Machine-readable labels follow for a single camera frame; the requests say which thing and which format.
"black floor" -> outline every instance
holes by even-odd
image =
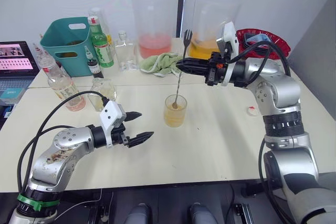
[[[242,197],[240,190],[242,182],[232,183],[235,190],[235,203],[249,204],[255,224],[281,223],[264,194],[253,198]],[[87,199],[98,199],[100,190],[66,191],[58,208],[59,214],[73,206],[75,202]],[[229,183],[205,183],[194,185],[155,186],[130,189],[104,189],[99,205],[106,207],[113,192],[113,201],[110,209],[110,224],[123,224],[131,209],[139,203],[146,203],[152,208],[153,223],[157,224],[187,224],[187,210],[194,202],[200,202],[214,214],[218,224],[223,224],[225,214],[232,198]],[[0,194],[0,223],[5,223],[9,211],[15,206],[16,193]],[[89,207],[78,206],[64,214],[55,223],[88,223]],[[241,223],[231,211],[228,222]]]

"small dark bottle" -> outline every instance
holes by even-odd
[[[87,46],[85,46],[85,53],[86,53],[86,58],[88,58],[88,66],[89,66],[89,69],[93,77],[94,78],[104,78],[100,70],[98,61],[93,58],[93,55]]]

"green towel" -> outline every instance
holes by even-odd
[[[140,70],[145,73],[152,73],[156,76],[165,77],[166,74],[173,73],[178,76],[180,69],[177,68],[176,62],[182,60],[182,56],[179,56],[173,52],[165,52],[160,55],[152,55],[147,59],[140,62]]]

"small red object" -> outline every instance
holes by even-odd
[[[268,36],[268,38],[282,50],[285,57],[288,57],[289,52],[290,52],[290,47],[287,44],[287,42],[285,42],[279,36],[270,33],[269,31],[259,30],[259,29],[255,29],[255,28],[247,28],[247,29],[241,29],[241,30],[237,31],[237,37],[238,37],[238,41],[239,41],[239,53],[246,50],[243,46],[243,44],[244,44],[244,34],[245,33],[247,33],[247,34],[266,34]],[[245,58],[248,58],[248,57],[263,58],[264,56],[259,55],[257,52],[252,50],[245,56]],[[271,54],[269,55],[269,59],[279,60],[280,58],[279,58],[279,56],[277,55],[276,52],[272,51]]]

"yellow liquid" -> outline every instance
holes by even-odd
[[[164,122],[170,127],[179,127],[182,125],[185,116],[185,108],[177,105],[177,109],[174,109],[171,105],[165,108]]]
[[[189,56],[198,59],[209,59],[212,52],[219,52],[216,40],[200,41],[193,36],[189,49]]]

